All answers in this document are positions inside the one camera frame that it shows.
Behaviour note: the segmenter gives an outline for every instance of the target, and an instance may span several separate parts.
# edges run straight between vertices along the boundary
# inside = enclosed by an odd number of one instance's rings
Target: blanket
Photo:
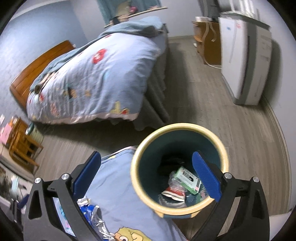
[[[35,86],[43,80],[43,78],[50,73],[58,71],[65,63],[71,60],[73,57],[83,52],[90,45],[96,41],[106,37],[109,34],[113,33],[126,33],[140,35],[144,37],[156,37],[159,33],[163,31],[163,23],[159,17],[146,17],[141,20],[132,20],[128,22],[123,22],[117,25],[110,27],[105,32],[101,33],[96,39],[90,41],[86,45],[74,49],[68,53],[65,53],[53,61],[51,61],[48,66],[43,70],[43,72],[34,80],[30,87],[30,91],[35,89]]]
[[[129,175],[134,152],[129,147],[103,157],[86,197],[100,207],[101,218],[116,241],[186,241],[172,219],[160,218],[135,193]],[[58,200],[55,207],[65,223]]]
[[[135,120],[147,79],[163,53],[152,40],[165,41],[162,27],[157,17],[121,23],[53,60],[31,86],[28,117],[48,124]]]

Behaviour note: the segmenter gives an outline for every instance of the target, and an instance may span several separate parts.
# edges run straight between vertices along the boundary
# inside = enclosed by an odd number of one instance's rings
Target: wooden floor
[[[201,125],[214,132],[226,146],[230,172],[240,179],[259,177],[269,214],[287,211],[288,171],[276,129],[268,112],[257,107],[236,106],[222,81],[221,71],[205,66],[197,55],[192,37],[171,38],[167,67],[166,107],[171,122]],[[153,129],[135,131],[133,124],[109,121],[77,125],[45,126],[44,150],[37,158],[36,176],[58,178],[83,163],[93,150],[102,156],[138,145]],[[193,219],[176,220],[190,239],[205,221],[212,206]],[[221,233],[231,224],[234,209]]]

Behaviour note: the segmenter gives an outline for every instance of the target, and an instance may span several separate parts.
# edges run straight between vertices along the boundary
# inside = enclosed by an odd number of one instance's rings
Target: trash can
[[[216,164],[223,173],[229,171],[226,149],[210,130],[189,123],[177,123],[162,127],[138,146],[131,163],[131,181],[139,198],[162,218],[193,218],[214,199],[208,195],[199,203],[171,208],[159,204],[163,189],[163,177],[157,169],[164,155],[182,153],[186,157],[185,168],[192,168],[192,154],[198,151],[208,162]]]

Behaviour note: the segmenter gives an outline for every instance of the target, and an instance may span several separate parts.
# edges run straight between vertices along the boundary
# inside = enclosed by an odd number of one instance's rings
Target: wooden chair
[[[28,128],[28,124],[25,123],[25,122],[19,117],[19,118],[17,119],[15,125],[14,125],[13,128],[12,128],[12,131],[11,131],[11,133],[10,133],[10,135],[9,135],[9,138],[8,138],[7,142],[6,142],[6,147],[9,148],[11,142],[13,141],[13,139],[14,139],[14,137],[15,137],[15,135],[16,135],[16,133],[17,133],[18,131],[26,132],[27,128]]]
[[[34,161],[37,155],[42,151],[43,146],[26,135],[23,131],[18,131],[9,146],[9,155],[20,161],[27,162],[39,168],[39,165]]]

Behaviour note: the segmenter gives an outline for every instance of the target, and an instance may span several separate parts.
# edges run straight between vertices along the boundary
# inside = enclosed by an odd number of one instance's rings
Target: wooden headboard
[[[34,60],[13,80],[9,87],[10,92],[24,110],[26,110],[29,90],[33,81],[52,60],[73,49],[68,40],[58,44]]]

